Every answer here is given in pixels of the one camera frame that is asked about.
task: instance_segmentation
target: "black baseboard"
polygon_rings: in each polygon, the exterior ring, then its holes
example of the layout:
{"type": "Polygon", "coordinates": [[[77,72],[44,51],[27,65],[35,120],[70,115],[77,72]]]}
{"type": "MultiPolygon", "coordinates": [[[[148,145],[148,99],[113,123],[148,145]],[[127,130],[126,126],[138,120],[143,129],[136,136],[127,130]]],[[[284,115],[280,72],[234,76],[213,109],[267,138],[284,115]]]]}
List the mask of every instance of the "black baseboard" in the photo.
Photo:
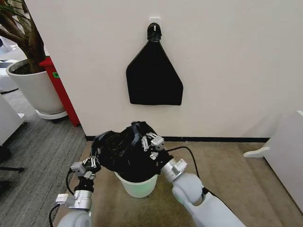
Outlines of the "black baseboard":
{"type": "MultiPolygon", "coordinates": [[[[87,141],[93,141],[95,136],[85,136],[87,141]]],[[[190,141],[190,142],[260,142],[266,143],[269,138],[255,137],[179,137],[179,136],[163,136],[165,141],[190,141]]]]}

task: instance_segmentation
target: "beige carpet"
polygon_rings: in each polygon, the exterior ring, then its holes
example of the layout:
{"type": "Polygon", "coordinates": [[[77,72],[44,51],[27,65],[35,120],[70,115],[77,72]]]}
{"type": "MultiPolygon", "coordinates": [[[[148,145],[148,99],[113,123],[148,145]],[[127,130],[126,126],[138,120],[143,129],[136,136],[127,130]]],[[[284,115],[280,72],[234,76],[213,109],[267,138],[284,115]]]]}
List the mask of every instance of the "beige carpet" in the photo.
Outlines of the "beige carpet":
{"type": "MultiPolygon", "coordinates": [[[[81,160],[90,152],[89,142],[81,160]]],[[[167,148],[188,146],[193,151],[202,183],[217,194],[247,227],[302,227],[303,215],[262,158],[245,159],[242,154],[262,143],[166,142],[167,148]]],[[[172,153],[188,163],[186,150],[172,153]]],[[[72,179],[72,187],[77,184],[72,179]]],[[[105,168],[95,179],[92,219],[94,227],[187,227],[195,226],[185,208],[171,193],[172,185],[158,177],[153,193],[143,199],[129,196],[113,172],[105,168]]],[[[54,226],[66,213],[61,207],[54,226]]]]}

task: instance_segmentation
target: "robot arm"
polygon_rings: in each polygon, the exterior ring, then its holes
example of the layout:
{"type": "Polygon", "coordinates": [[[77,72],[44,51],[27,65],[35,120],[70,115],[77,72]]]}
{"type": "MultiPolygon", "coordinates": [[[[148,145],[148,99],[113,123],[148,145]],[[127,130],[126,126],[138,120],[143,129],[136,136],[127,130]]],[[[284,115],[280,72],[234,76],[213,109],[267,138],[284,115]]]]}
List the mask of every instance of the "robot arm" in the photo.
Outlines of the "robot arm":
{"type": "Polygon", "coordinates": [[[183,159],[177,162],[165,152],[162,137],[153,133],[148,136],[153,137],[151,147],[156,149],[150,157],[153,160],[159,159],[161,174],[173,184],[175,198],[191,214],[197,227],[245,227],[218,197],[202,185],[198,176],[184,172],[187,163],[183,159]]]}
{"type": "Polygon", "coordinates": [[[59,222],[58,227],[91,227],[91,204],[94,192],[94,178],[96,172],[101,169],[96,157],[89,157],[83,162],[75,162],[70,168],[79,179],[75,192],[71,194],[59,194],[57,204],[62,204],[72,209],[59,222]]]}

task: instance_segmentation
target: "red cabinet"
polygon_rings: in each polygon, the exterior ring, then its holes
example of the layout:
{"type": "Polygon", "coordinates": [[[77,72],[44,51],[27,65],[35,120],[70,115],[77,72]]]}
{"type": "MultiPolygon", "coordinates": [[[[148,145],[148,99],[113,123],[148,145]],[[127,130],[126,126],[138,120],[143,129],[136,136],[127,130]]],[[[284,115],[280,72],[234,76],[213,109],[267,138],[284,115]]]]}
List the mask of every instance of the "red cabinet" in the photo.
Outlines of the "red cabinet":
{"type": "Polygon", "coordinates": [[[47,74],[48,74],[49,78],[51,79],[51,82],[53,83],[55,90],[58,93],[58,96],[68,114],[70,121],[72,122],[73,126],[77,126],[78,124],[80,124],[80,121],[79,121],[78,116],[74,110],[74,107],[72,106],[71,101],[65,91],[65,88],[63,87],[63,84],[56,71],[56,68],[53,65],[52,59],[50,57],[47,57],[39,65],[44,67],[45,70],[47,71],[47,74]]]}

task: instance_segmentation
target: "floor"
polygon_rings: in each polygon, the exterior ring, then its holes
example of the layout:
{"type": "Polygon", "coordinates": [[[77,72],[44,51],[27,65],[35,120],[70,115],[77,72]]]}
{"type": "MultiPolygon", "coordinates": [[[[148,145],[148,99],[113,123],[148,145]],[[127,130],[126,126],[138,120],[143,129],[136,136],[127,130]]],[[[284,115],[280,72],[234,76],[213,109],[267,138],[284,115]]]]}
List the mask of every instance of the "floor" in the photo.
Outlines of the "floor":
{"type": "Polygon", "coordinates": [[[0,195],[0,226],[48,227],[56,195],[66,190],[66,171],[87,143],[83,129],[68,119],[56,124],[41,119],[19,90],[3,97],[25,114],[27,123],[6,144],[12,157],[0,163],[25,167],[23,173],[0,171],[0,180],[12,181],[11,189],[0,195]]]}
{"type": "MultiPolygon", "coordinates": [[[[90,152],[86,145],[83,160],[90,152]]],[[[262,158],[243,157],[243,153],[262,143],[166,142],[167,148],[188,146],[194,153],[202,183],[217,194],[247,227],[302,227],[303,215],[286,189],[262,158]]],[[[194,165],[186,150],[174,151],[185,159],[187,172],[194,165]]],[[[71,188],[77,185],[74,177],[71,188]]],[[[151,195],[143,199],[129,196],[113,172],[102,168],[94,181],[93,226],[106,227],[193,227],[184,207],[171,193],[171,184],[158,177],[151,195]]],[[[67,212],[60,207],[54,226],[67,212]]]]}

